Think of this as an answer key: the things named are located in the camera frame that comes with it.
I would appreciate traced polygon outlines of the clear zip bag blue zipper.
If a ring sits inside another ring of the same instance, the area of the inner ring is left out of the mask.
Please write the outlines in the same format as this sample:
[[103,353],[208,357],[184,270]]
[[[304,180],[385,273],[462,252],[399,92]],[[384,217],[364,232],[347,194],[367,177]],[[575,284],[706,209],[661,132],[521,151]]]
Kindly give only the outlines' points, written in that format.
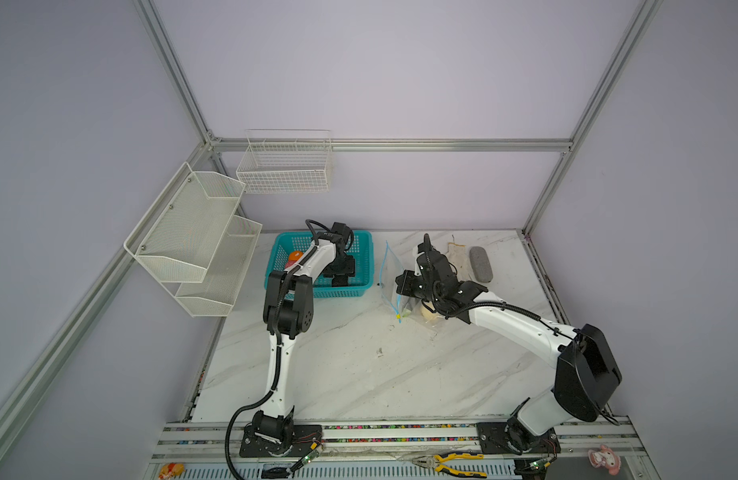
[[420,297],[423,292],[421,278],[414,269],[402,264],[389,242],[385,243],[378,285],[381,298],[397,323],[416,322],[431,331],[443,327],[444,317],[433,313],[433,305]]

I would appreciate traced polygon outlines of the cream toy pear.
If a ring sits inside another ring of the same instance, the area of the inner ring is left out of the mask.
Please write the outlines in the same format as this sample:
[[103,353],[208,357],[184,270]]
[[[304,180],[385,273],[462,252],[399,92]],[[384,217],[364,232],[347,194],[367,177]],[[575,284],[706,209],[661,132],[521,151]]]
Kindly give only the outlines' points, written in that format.
[[419,314],[423,318],[424,322],[434,322],[438,319],[438,315],[426,309],[424,306],[419,308]]

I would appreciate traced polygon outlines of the orange toy fruit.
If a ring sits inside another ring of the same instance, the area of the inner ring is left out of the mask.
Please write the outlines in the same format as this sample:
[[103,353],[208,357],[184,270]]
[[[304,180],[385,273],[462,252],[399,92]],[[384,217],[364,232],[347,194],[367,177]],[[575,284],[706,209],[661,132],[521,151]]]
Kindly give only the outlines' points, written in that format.
[[295,250],[291,252],[287,258],[285,267],[289,268],[290,266],[296,264],[303,256],[304,256],[304,253],[302,251]]

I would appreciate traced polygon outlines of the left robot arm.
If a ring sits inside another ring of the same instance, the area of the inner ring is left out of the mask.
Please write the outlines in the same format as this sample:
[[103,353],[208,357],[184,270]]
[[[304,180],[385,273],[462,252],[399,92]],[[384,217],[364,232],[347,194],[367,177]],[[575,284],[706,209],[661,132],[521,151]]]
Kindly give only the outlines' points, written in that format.
[[252,420],[253,434],[278,447],[294,439],[293,410],[286,406],[289,362],[297,336],[314,318],[314,285],[320,276],[333,287],[345,287],[356,276],[356,260],[349,254],[353,230],[336,222],[327,227],[308,219],[310,246],[296,259],[268,275],[263,321],[273,341],[273,366],[268,392]]

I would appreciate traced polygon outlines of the white work glove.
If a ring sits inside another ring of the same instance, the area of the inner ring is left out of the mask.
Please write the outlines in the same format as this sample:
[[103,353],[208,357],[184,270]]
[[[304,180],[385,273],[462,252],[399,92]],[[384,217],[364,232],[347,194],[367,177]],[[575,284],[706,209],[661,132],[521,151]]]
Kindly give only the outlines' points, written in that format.
[[474,279],[467,245],[459,243],[455,237],[452,237],[447,243],[446,257],[456,270],[459,280],[472,281]]

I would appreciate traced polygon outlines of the grey oval stone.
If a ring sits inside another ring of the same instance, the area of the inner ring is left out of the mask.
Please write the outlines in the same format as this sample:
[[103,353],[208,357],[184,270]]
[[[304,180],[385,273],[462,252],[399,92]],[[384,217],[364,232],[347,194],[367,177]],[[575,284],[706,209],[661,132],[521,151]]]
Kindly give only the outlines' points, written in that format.
[[475,281],[483,284],[490,283],[494,278],[494,271],[487,251],[481,246],[473,246],[469,250],[469,260],[472,276]]

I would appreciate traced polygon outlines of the teal plastic basket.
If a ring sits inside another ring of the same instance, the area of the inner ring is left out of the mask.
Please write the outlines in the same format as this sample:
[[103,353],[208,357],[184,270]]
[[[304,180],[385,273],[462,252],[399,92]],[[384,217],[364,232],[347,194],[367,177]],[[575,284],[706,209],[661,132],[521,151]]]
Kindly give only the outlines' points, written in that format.
[[[289,255],[294,251],[305,253],[312,243],[308,232],[280,233],[272,246],[264,274],[264,286],[274,270],[283,270]],[[355,259],[355,275],[348,278],[345,286],[335,287],[332,279],[323,275],[314,282],[313,296],[316,299],[360,297],[374,284],[374,245],[372,234],[367,230],[355,230],[354,241],[348,254]]]

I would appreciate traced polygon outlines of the white mesh shelf lower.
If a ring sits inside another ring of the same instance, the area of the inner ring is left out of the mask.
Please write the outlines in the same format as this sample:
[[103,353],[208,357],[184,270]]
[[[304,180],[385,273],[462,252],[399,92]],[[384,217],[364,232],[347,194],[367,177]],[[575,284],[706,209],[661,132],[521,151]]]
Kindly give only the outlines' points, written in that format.
[[234,308],[262,225],[233,215],[201,283],[184,283],[175,299],[191,317],[225,317]]

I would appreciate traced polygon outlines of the white mesh shelf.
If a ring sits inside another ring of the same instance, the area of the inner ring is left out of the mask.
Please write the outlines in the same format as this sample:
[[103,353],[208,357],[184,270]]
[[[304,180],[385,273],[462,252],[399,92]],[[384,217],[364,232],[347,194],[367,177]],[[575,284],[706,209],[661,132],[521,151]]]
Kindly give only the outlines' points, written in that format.
[[184,283],[175,299],[191,317],[225,317],[234,308],[262,225],[233,215],[201,283]]
[[244,189],[237,179],[184,163],[123,248],[160,283],[201,283]]

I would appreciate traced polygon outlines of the white mesh shelf upper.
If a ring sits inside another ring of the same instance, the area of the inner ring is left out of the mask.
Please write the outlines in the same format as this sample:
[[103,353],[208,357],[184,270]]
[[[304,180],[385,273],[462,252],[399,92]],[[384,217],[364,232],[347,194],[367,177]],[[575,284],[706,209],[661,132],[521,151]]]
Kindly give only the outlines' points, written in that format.
[[160,283],[201,283],[244,189],[237,179],[184,163],[123,248]]

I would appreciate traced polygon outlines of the pink toy figure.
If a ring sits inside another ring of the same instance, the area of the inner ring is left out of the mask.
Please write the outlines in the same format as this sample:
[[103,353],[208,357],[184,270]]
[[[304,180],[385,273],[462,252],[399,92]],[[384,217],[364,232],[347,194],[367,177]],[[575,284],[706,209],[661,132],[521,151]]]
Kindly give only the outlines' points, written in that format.
[[618,475],[622,467],[620,456],[604,444],[597,449],[590,449],[588,459],[594,468],[603,468],[612,476]]

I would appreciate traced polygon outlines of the yellow toy figure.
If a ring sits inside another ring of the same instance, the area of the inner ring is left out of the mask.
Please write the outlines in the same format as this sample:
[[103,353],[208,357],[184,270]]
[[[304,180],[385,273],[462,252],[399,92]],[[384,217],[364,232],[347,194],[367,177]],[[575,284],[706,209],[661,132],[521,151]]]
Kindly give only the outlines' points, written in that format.
[[182,463],[168,463],[161,467],[158,472],[158,480],[171,480],[181,476],[185,471],[185,465]]

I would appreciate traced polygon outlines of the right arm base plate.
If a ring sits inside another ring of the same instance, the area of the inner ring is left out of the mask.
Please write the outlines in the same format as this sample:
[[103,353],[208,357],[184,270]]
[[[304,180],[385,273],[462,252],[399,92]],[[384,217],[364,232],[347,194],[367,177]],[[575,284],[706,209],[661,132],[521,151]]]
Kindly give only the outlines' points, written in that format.
[[535,436],[520,423],[479,422],[476,424],[480,448],[485,454],[550,454],[556,455],[560,445],[553,429]]

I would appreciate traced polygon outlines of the yellow handled pliers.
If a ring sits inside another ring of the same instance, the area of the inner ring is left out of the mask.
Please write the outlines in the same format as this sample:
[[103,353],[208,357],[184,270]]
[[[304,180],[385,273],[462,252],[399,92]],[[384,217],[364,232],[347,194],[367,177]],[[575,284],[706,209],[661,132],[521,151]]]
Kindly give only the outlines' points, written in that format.
[[422,455],[410,459],[410,462],[422,469],[431,472],[448,475],[454,478],[462,479],[486,479],[488,475],[485,472],[477,470],[462,470],[457,465],[452,466],[452,462],[457,461],[480,461],[484,459],[483,454],[475,454],[472,452],[449,452],[445,454]]

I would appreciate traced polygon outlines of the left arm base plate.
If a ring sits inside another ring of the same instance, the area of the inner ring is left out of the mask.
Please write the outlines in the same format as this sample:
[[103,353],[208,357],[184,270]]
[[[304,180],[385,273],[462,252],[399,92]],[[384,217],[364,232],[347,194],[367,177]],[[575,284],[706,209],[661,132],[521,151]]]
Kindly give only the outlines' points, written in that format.
[[300,458],[312,450],[323,437],[323,428],[317,424],[295,424],[284,440],[256,432],[251,424],[245,426],[240,447],[233,452],[240,458]]

